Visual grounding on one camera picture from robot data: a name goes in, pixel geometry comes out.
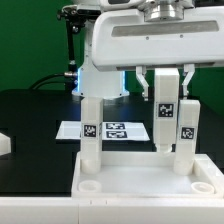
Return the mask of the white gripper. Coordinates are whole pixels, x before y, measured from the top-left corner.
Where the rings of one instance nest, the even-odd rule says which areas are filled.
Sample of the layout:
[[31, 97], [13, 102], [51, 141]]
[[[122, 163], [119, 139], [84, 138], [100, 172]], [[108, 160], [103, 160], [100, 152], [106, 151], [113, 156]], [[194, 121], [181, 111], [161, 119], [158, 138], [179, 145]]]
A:
[[184, 12], [182, 20], [144, 20], [137, 9], [110, 11], [96, 20], [92, 61], [100, 71], [133, 70], [149, 96], [146, 67], [184, 65], [183, 98], [197, 67], [224, 66], [224, 6], [199, 7]]

